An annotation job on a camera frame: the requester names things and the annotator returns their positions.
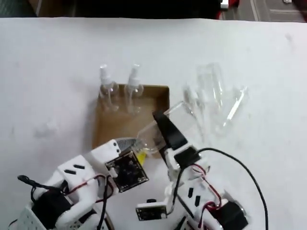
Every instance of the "cardboard box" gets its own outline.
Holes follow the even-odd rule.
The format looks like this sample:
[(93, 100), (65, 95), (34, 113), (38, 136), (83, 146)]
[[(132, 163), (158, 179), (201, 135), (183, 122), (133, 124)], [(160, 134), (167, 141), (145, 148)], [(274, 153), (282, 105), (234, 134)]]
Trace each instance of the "cardboard box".
[(136, 138), (138, 132), (153, 121), (153, 111), (169, 109), (169, 88), (167, 86), (145, 85), (140, 98), (142, 111), (138, 115), (127, 112), (124, 85), (119, 85), (119, 111), (105, 112), (97, 100), (92, 148), (115, 138)]

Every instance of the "clear plastic bottle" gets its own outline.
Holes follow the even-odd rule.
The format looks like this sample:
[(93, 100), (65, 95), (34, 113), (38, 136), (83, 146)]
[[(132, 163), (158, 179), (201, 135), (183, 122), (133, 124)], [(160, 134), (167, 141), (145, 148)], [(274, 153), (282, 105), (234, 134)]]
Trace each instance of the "clear plastic bottle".
[(139, 65), (133, 65), (131, 74), (129, 76), (128, 84), (125, 85), (125, 98), (126, 106), (129, 114), (137, 114), (141, 110), (139, 104), (139, 97), (142, 96), (144, 87), (140, 84), (140, 79), (138, 78)]
[(117, 111), (119, 106), (116, 104), (118, 97), (118, 84), (111, 79), (107, 71), (107, 65), (100, 67), (101, 86), (99, 95), (105, 111)]

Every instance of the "circuit board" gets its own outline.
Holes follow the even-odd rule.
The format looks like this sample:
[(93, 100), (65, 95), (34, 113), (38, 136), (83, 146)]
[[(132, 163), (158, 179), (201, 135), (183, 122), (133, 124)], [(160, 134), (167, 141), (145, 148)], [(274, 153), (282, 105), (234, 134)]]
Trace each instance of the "circuit board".
[(108, 170), (114, 168), (118, 177), (113, 178), (119, 192), (123, 193), (146, 181), (148, 177), (133, 151), (106, 163)]
[(140, 207), (135, 209), (140, 221), (166, 219), (166, 206)]

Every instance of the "bottle cap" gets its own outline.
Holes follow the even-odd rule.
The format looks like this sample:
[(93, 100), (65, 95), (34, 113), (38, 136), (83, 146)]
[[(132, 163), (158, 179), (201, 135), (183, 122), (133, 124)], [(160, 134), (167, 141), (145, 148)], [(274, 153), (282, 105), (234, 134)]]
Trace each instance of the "bottle cap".
[(140, 65), (134, 64), (133, 68), (131, 70), (128, 85), (138, 87), (140, 84), (140, 79), (138, 78), (138, 71), (139, 71)]
[(101, 80), (101, 84), (103, 85), (109, 85), (112, 83), (111, 75), (107, 71), (106, 64), (100, 67), (100, 80)]

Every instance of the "white table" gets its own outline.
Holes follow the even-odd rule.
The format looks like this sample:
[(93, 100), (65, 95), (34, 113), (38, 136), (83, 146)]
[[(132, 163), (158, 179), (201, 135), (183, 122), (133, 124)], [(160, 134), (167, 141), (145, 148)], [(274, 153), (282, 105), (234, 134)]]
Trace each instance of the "white table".
[[(175, 104), (184, 82), (195, 78), (196, 65), (212, 61), (220, 63), (226, 84), (249, 87), (232, 134), (215, 147), (254, 173), (268, 203), (270, 230), (306, 229), (306, 24), (1, 19), (0, 51), (1, 229), (30, 200), (30, 187), (17, 175), (44, 182), (57, 165), (90, 150), (102, 63), (120, 83), (133, 63), (142, 64), (143, 83), (168, 85)], [(57, 129), (42, 137), (38, 131), (48, 121)], [(248, 229), (264, 229), (262, 203), (244, 169), (210, 155), (213, 168), (248, 201)], [(167, 220), (137, 220), (135, 205), (162, 199), (167, 184), (162, 161), (147, 161), (146, 167), (149, 182), (108, 202), (118, 230), (167, 230), (181, 217), (182, 209)]]

